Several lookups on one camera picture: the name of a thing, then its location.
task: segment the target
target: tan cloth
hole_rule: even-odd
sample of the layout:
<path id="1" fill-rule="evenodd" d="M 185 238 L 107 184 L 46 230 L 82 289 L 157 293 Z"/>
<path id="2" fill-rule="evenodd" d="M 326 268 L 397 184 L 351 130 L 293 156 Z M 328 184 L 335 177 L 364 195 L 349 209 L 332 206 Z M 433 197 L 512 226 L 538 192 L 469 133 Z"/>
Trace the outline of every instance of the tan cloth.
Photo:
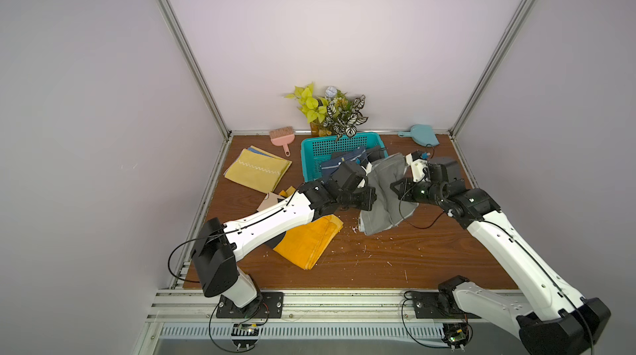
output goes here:
<path id="1" fill-rule="evenodd" d="M 272 155 L 258 148 L 254 149 L 267 155 Z M 243 149 L 240 156 L 234 160 L 234 163 L 225 172 L 225 177 L 253 190 L 269 193 L 274 191 L 283 174 L 290 168 L 290 165 L 291 161 L 278 156 L 272 155 L 272 157 L 269 157 Z"/>

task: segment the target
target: gray cloth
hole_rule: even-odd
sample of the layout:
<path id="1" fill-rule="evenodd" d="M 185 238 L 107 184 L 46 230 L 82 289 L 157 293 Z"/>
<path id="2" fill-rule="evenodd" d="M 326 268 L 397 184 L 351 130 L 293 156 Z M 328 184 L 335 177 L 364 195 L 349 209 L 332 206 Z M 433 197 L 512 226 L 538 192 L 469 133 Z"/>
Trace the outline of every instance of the gray cloth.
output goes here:
<path id="1" fill-rule="evenodd" d="M 370 186 L 375 187 L 375 194 L 378 199 L 373 203 L 371 211 L 360 212 L 359 228 L 365 235 L 374 235 L 378 232 L 393 228 L 403 220 L 402 216 L 408 218 L 417 203 L 402 202 L 390 185 L 404 177 L 406 172 L 406 160 L 401 153 L 395 153 L 386 159 L 373 163 L 373 169 L 367 175 Z"/>

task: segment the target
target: teal dustpan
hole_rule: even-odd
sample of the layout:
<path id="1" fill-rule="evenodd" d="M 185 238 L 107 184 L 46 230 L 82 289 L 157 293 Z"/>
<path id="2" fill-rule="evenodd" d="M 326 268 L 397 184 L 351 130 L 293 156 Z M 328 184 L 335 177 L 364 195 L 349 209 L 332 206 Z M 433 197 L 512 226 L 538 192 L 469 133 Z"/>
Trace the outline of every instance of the teal dustpan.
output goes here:
<path id="1" fill-rule="evenodd" d="M 398 131 L 400 137 L 411 137 L 413 141 L 421 146 L 436 146 L 440 142 L 437 140 L 433 128 L 428 125 L 415 125 L 411 131 Z"/>

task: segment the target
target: plant pot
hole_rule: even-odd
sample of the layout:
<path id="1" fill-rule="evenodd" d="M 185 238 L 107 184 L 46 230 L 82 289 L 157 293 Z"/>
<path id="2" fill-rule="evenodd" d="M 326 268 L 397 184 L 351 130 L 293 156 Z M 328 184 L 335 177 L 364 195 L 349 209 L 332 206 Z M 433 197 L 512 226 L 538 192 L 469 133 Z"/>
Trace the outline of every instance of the plant pot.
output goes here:
<path id="1" fill-rule="evenodd" d="M 312 137 L 329 137 L 331 135 L 331 131 L 314 121 L 309 123 L 309 128 L 312 130 Z"/>

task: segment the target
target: folded cloth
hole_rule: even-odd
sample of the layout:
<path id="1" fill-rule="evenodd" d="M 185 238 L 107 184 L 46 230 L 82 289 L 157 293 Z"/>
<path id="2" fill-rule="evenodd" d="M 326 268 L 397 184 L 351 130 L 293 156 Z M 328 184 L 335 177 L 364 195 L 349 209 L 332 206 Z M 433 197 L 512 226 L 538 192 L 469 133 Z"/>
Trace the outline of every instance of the folded cloth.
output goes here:
<path id="1" fill-rule="evenodd" d="M 279 235 L 278 244 L 266 242 L 274 251 L 304 270 L 314 265 L 331 242 L 331 239 L 342 229 L 342 221 L 336 216 L 324 216 L 312 223 L 297 226 Z"/>
<path id="2" fill-rule="evenodd" d="M 406 172 L 406 160 L 401 153 L 378 160 L 372 163 L 372 166 L 367 179 L 369 185 L 375 187 L 377 200 L 373 202 L 373 209 L 360 212 L 358 227 L 365 235 L 373 235 L 397 226 L 404 218 L 413 214 L 418 206 L 417 203 L 401 202 L 391 190 L 391 184 L 402 179 Z"/>
<path id="3" fill-rule="evenodd" d="M 336 170 L 338 170 L 338 167 L 340 166 L 340 164 L 346 161 L 354 161 L 356 159 L 361 159 L 365 150 L 366 150 L 365 146 L 359 146 L 358 148 L 355 148 L 351 152 L 341 154 L 338 157 L 323 161 L 322 163 L 320 163 L 322 178 L 329 177 Z"/>
<path id="4" fill-rule="evenodd" d="M 259 192 L 273 192 L 291 162 L 256 147 L 250 148 L 259 153 L 243 149 L 225 172 L 225 177 Z"/>

